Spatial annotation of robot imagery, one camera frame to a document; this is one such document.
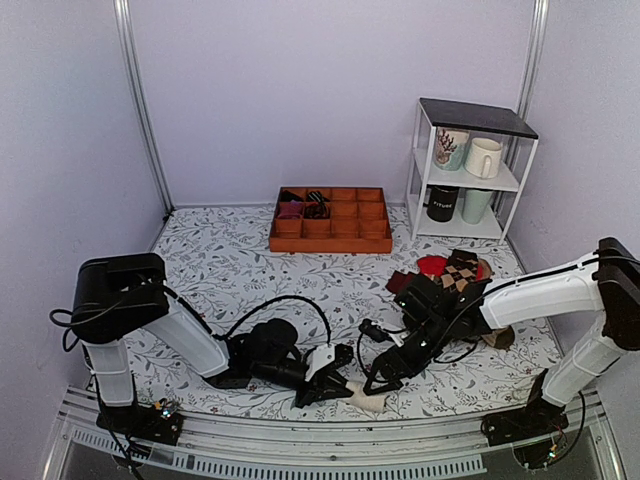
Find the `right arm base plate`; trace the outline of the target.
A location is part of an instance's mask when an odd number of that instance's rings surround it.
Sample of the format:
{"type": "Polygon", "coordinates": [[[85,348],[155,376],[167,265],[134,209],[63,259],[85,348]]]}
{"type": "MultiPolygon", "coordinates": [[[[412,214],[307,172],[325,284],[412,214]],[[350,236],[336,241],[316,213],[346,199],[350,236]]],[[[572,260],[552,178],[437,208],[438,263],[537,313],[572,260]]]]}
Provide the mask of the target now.
{"type": "Polygon", "coordinates": [[[480,430],[490,446],[531,439],[569,425],[564,409],[522,407],[483,417],[480,430]]]}

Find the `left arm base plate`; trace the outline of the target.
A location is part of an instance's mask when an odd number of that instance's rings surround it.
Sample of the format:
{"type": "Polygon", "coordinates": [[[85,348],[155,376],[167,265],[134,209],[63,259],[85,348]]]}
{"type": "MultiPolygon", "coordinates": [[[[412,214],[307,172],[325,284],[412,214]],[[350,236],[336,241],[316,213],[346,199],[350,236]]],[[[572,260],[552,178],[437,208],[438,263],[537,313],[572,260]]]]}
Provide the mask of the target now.
{"type": "Polygon", "coordinates": [[[148,440],[176,446],[180,437],[184,417],[180,413],[166,415],[153,406],[140,406],[137,402],[124,407],[106,406],[98,400],[100,414],[98,427],[129,438],[148,440]]]}

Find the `cream and brown sock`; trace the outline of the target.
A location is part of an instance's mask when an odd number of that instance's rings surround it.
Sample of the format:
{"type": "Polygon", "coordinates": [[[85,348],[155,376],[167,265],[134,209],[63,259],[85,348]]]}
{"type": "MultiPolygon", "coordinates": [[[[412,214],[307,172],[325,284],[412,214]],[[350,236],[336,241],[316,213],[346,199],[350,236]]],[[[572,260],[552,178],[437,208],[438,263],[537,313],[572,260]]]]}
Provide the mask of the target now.
{"type": "Polygon", "coordinates": [[[368,412],[384,412],[387,398],[386,395],[365,394],[364,384],[362,382],[348,381],[346,387],[352,392],[352,395],[346,399],[347,404],[368,412]]]}

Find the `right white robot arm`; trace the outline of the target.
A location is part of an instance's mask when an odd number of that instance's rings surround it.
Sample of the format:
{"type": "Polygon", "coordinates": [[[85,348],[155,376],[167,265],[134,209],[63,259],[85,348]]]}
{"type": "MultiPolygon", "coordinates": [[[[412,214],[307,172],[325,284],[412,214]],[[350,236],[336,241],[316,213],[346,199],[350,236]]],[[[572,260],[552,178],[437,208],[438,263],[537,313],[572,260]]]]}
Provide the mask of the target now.
{"type": "Polygon", "coordinates": [[[364,391],[377,395],[421,373],[452,340],[481,336],[524,320],[593,311],[588,332],[536,380],[517,427],[537,436],[556,410],[624,353],[639,348],[639,262],[615,238],[574,262],[500,281],[478,279],[471,252],[455,250],[439,276],[396,274],[394,301],[404,313],[398,340],[372,363],[364,391]]]}

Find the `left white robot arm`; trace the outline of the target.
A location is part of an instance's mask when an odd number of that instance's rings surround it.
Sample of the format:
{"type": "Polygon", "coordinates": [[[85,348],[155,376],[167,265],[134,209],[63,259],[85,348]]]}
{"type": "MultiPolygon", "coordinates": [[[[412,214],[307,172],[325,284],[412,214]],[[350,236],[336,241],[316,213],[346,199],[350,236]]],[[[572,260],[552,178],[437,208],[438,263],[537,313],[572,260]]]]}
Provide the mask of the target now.
{"type": "Polygon", "coordinates": [[[247,333],[217,334],[167,286],[164,261],[154,253],[84,262],[67,314],[64,328],[86,349],[100,398],[128,434],[141,433],[149,423],[146,408],[136,402],[123,342],[138,329],[163,341],[217,389],[240,389],[260,379],[294,390],[298,408],[353,394],[338,371],[353,358],[350,346],[326,341],[303,353],[296,328],[279,318],[247,333]]]}

